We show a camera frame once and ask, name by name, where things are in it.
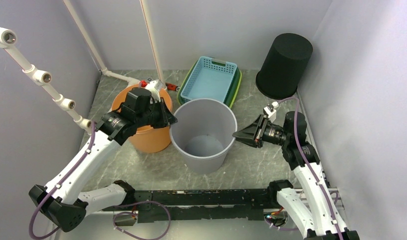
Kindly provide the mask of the grey plastic bucket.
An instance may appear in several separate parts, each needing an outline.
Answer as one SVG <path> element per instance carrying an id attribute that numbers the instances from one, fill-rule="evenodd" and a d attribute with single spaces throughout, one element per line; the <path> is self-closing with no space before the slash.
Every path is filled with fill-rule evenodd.
<path id="1" fill-rule="evenodd" d="M 174 116 L 177 123 L 169 136 L 186 166 L 201 175 L 217 171 L 235 142 L 238 123 L 233 111 L 220 101 L 199 98 L 182 104 Z"/>

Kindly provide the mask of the black plastic bucket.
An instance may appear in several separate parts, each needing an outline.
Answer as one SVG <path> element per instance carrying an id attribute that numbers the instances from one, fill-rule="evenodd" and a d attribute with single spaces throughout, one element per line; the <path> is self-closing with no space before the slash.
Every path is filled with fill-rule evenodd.
<path id="1" fill-rule="evenodd" d="M 264 96 L 275 100 L 293 96 L 313 50 L 311 42 L 301 35 L 278 35 L 255 77 L 257 89 Z"/>

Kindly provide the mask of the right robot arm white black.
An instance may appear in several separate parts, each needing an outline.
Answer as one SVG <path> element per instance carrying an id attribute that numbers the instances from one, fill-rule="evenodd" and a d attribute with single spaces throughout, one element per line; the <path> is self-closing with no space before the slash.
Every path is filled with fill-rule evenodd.
<path id="1" fill-rule="evenodd" d="M 306 140 L 307 122 L 299 111 L 286 113 L 282 126 L 263 114 L 250 125 L 233 133 L 236 141 L 253 148 L 264 143 L 281 147 L 283 158 L 300 183 L 307 203 L 298 196 L 288 180 L 269 184 L 267 202 L 283 208 L 305 240 L 358 240 L 350 230 L 332 199 L 314 146 Z"/>

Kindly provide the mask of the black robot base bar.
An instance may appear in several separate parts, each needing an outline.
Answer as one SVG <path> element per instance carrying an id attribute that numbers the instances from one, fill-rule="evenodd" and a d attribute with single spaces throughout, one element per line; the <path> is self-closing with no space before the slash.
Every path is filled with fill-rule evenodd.
<path id="1" fill-rule="evenodd" d="M 276 180 L 269 183 L 267 188 L 275 190 L 275 200 L 278 203 L 277 193 L 283 188 L 292 188 L 288 180 Z M 173 221 L 185 220 L 223 220 L 223 219 L 246 219 L 249 221 L 262 221 L 270 210 L 277 208 L 256 208 L 251 205 L 198 205 L 198 206 L 165 206 L 157 201 L 146 200 L 128 204 L 126 208 L 104 208 L 109 211 L 132 211 L 138 212 L 139 223 L 153 223 L 167 220 L 167 213 Z"/>

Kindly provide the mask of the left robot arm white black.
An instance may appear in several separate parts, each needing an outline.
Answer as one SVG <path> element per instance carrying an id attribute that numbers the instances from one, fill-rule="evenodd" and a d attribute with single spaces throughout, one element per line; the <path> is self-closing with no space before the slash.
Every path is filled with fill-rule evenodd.
<path id="1" fill-rule="evenodd" d="M 143 87 L 128 91 L 115 110 L 92 124 L 89 140 L 68 165 L 46 185 L 36 184 L 29 190 L 28 195 L 36 206 L 29 223 L 30 236 L 39 239 L 33 233 L 38 213 L 53 222 L 58 230 L 70 232 L 96 211 L 112 206 L 131 209 L 136 201 L 135 189 L 123 180 L 89 192 L 83 192 L 83 187 L 104 160 L 139 128 L 162 129 L 177 121 L 164 97 L 157 97 Z"/>

